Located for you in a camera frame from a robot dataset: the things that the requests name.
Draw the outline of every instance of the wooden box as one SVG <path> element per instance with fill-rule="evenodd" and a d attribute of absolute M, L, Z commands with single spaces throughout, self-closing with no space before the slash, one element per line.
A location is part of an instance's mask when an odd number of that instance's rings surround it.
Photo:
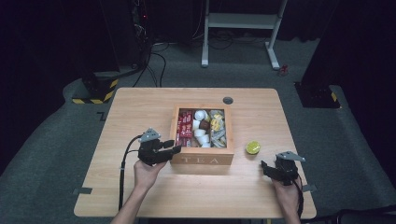
<path fill-rule="evenodd" d="M 196 120 L 200 119 L 202 112 L 197 111 L 205 111 L 207 114 L 207 117 L 203 118 L 206 122 L 200 121 L 200 127 L 197 126 Z M 200 139 L 201 142 L 198 141 L 195 135 L 202 131 L 196 129 L 206 129 L 205 134 L 209 135 L 210 146 L 205 143 L 204 137 Z M 231 165 L 233 161 L 233 126 L 228 105 L 176 105 L 170 137 L 175 139 L 175 145 L 183 145 L 180 153 L 174 155 L 171 163 Z"/>

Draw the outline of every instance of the black cable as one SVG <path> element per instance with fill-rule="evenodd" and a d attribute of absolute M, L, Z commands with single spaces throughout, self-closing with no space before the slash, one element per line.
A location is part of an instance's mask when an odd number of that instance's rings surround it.
<path fill-rule="evenodd" d="M 201 1 L 201 12 L 199 14 L 200 14 L 200 16 L 199 16 L 197 29 L 195 30 L 195 33 L 192 35 L 192 39 L 195 38 L 195 35 L 198 33 L 199 28 L 201 26 L 202 17 L 203 17 L 203 14 L 204 14 L 204 0 Z"/>
<path fill-rule="evenodd" d="M 218 41 L 229 41 L 229 40 L 233 41 L 233 36 L 228 33 L 226 33 L 224 35 L 214 35 L 214 36 L 215 36 L 215 39 Z"/>
<path fill-rule="evenodd" d="M 134 83 L 134 85 L 132 87 L 135 87 L 137 82 L 139 82 L 140 78 L 143 76 L 143 73 L 145 73 L 146 69 L 149 66 L 149 60 L 151 58 L 151 54 L 148 55 L 148 59 L 144 62 L 144 69 L 142 70 L 142 72 L 140 73 L 139 77 L 137 78 L 136 82 Z"/>
<path fill-rule="evenodd" d="M 157 87 L 157 78 L 155 77 L 154 71 L 151 69 L 151 67 L 148 65 L 148 71 L 151 74 L 152 81 L 154 82 L 155 87 Z"/>
<path fill-rule="evenodd" d="M 303 210 L 304 210 L 303 191 L 300 189 L 300 187 L 298 186 L 296 181 L 289 176 L 289 174 L 288 174 L 288 172 L 286 172 L 285 168 L 282 165 L 279 165 L 279 166 L 280 166 L 280 168 L 282 168 L 282 170 L 285 173 L 285 175 L 288 177 L 289 180 L 291 180 L 291 182 L 293 182 L 294 186 L 298 190 L 298 209 L 297 209 L 297 214 L 298 214 L 298 217 L 301 218 L 301 214 L 303 213 Z M 301 188 L 302 188 L 303 187 L 303 180 L 301 179 L 300 175 L 298 175 L 298 177 L 300 178 L 300 184 L 301 184 Z"/>
<path fill-rule="evenodd" d="M 163 86 L 163 72 L 165 71 L 166 60 L 165 60 L 165 58 L 164 58 L 161 54 L 158 54 L 158 53 L 152 53 L 152 54 L 157 55 L 157 56 L 163 58 L 163 70 L 161 71 L 161 76 L 160 76 L 160 87 L 162 87 L 162 86 Z"/>
<path fill-rule="evenodd" d="M 224 41 L 224 42 L 229 42 L 229 44 L 223 48 L 217 48 L 214 47 L 213 45 L 210 45 L 209 43 L 207 44 L 210 48 L 212 49 L 227 49 L 229 48 L 232 44 L 233 44 L 233 37 L 231 35 L 227 35 L 227 36 L 221 36 L 221 35 L 214 35 L 215 39 L 218 41 Z"/>
<path fill-rule="evenodd" d="M 129 142 L 128 147 L 125 149 L 125 153 L 123 155 L 122 158 L 122 162 L 121 162 L 121 168 L 120 168 L 120 197 L 119 197 L 119 211 L 122 208 L 123 205 L 123 185 L 124 185 L 124 173 L 125 173 L 125 161 L 126 161 L 126 156 L 128 153 L 130 153 L 131 151 L 135 151 L 135 150 L 129 150 L 129 148 L 131 147 L 131 144 L 138 138 L 140 138 L 142 135 L 138 135 L 136 136 L 134 139 L 131 140 L 131 142 Z"/>
<path fill-rule="evenodd" d="M 166 47 L 165 47 L 164 49 L 156 49 L 156 50 L 153 50 L 152 52 L 161 52 L 161 51 L 164 51 L 164 50 L 168 49 L 169 46 L 170 46 L 169 42 L 160 43 L 160 44 L 155 44 L 154 46 L 160 46 L 160 45 L 162 45 L 162 44 L 166 44 Z"/>
<path fill-rule="evenodd" d="M 261 43 L 261 42 L 265 42 L 267 40 L 267 38 L 258 38 L 258 37 L 252 37 L 252 40 L 240 40 L 240 38 L 243 37 L 237 37 L 237 38 L 233 38 L 233 42 L 236 44 L 256 44 L 256 43 Z"/>

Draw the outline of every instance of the human hand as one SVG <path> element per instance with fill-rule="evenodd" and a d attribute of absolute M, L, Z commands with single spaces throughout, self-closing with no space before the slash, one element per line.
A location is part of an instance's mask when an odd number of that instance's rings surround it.
<path fill-rule="evenodd" d="M 134 187 L 145 191 L 151 189 L 157 180 L 158 173 L 167 161 L 149 166 L 141 160 L 134 164 Z"/>
<path fill-rule="evenodd" d="M 282 213 L 286 219 L 286 223 L 301 223 L 298 216 L 297 210 L 299 207 L 299 190 L 295 185 L 284 186 L 282 182 L 272 179 L 275 190 L 277 201 L 279 202 Z M 301 189 L 301 181 L 295 181 L 298 187 Z"/>

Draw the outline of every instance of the black stand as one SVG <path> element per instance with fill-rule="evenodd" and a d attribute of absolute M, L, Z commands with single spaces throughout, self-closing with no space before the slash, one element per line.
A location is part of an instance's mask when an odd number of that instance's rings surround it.
<path fill-rule="evenodd" d="M 314 108 L 340 108 L 340 104 L 334 92 L 327 87 L 313 87 L 302 85 L 301 82 L 295 82 L 294 87 L 300 96 L 303 107 Z"/>
<path fill-rule="evenodd" d="M 81 81 L 72 100 L 75 104 L 103 104 L 108 103 L 114 93 L 117 79 L 96 79 L 93 81 Z"/>

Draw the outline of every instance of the lime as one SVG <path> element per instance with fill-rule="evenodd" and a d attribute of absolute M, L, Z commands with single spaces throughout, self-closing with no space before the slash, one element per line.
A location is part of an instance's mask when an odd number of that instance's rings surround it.
<path fill-rule="evenodd" d="M 247 144 L 247 153 L 248 154 L 257 154 L 260 151 L 260 143 L 258 141 L 251 141 Z"/>

